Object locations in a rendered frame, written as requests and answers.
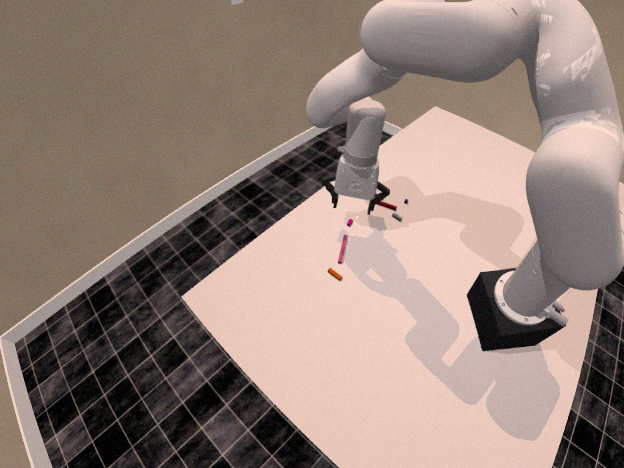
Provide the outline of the pink rod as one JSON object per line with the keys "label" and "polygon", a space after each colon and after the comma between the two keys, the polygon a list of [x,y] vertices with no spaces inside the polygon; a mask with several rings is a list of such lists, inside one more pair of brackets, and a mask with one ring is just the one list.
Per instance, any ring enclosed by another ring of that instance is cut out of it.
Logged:
{"label": "pink rod", "polygon": [[338,263],[339,264],[342,264],[342,259],[343,259],[343,255],[344,255],[344,250],[345,250],[345,245],[346,245],[346,241],[347,241],[347,236],[348,235],[344,235],[344,237],[343,237],[342,246],[341,246],[339,259],[338,259]]}

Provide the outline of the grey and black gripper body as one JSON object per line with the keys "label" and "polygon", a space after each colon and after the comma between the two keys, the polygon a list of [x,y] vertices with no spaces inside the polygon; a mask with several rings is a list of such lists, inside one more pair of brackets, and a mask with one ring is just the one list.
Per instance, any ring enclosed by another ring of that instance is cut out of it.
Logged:
{"label": "grey and black gripper body", "polygon": [[341,156],[335,178],[335,193],[358,198],[373,200],[377,190],[379,178],[379,160],[371,167],[359,168],[350,165]]}

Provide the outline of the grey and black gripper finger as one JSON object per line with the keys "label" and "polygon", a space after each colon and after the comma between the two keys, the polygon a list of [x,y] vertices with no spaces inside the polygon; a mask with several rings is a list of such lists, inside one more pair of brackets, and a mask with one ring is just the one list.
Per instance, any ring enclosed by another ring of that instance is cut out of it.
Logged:
{"label": "grey and black gripper finger", "polygon": [[368,213],[367,213],[368,215],[370,215],[371,211],[374,211],[374,206],[377,204],[377,202],[382,201],[384,198],[386,198],[390,194],[390,189],[388,189],[386,186],[384,186],[379,181],[378,181],[377,189],[380,190],[382,193],[376,194],[375,198],[370,201],[369,208],[368,208]]}
{"label": "grey and black gripper finger", "polygon": [[332,203],[334,203],[333,208],[336,208],[336,206],[337,206],[339,194],[335,193],[334,186],[331,183],[329,183],[329,182],[335,181],[335,178],[336,178],[336,174],[333,174],[333,175],[329,175],[329,176],[323,177],[323,179],[322,179],[322,183],[326,187],[326,190],[329,193],[331,193]]}

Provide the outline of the red rod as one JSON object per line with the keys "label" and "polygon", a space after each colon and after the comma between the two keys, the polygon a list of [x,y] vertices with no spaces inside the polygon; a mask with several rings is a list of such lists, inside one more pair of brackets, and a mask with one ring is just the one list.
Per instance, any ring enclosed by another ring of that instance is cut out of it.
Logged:
{"label": "red rod", "polygon": [[378,202],[377,205],[389,208],[389,209],[394,210],[394,211],[396,211],[396,208],[397,208],[397,206],[394,206],[394,205],[391,205],[391,204],[388,204],[388,203],[385,203],[385,202],[382,202],[382,201]]}

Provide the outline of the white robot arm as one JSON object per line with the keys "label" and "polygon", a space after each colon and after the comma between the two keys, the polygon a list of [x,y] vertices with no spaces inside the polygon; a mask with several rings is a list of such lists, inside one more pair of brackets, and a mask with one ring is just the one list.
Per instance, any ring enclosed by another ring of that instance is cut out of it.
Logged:
{"label": "white robot arm", "polygon": [[376,163],[386,116],[369,96],[407,72],[472,83],[523,61],[542,130],[526,174],[537,241],[494,297],[515,323],[564,327],[556,299],[602,288],[624,266],[624,132],[588,11],[578,0],[384,0],[360,37],[363,49],[326,74],[306,105],[317,128],[347,122],[338,152],[359,168]]}

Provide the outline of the orange rod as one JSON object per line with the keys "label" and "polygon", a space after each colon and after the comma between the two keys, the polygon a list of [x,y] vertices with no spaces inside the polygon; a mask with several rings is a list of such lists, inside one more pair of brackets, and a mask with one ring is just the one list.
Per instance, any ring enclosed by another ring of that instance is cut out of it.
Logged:
{"label": "orange rod", "polygon": [[335,272],[333,269],[329,268],[328,269],[328,273],[331,274],[333,277],[335,277],[337,280],[341,280],[342,276],[339,275],[337,272]]}

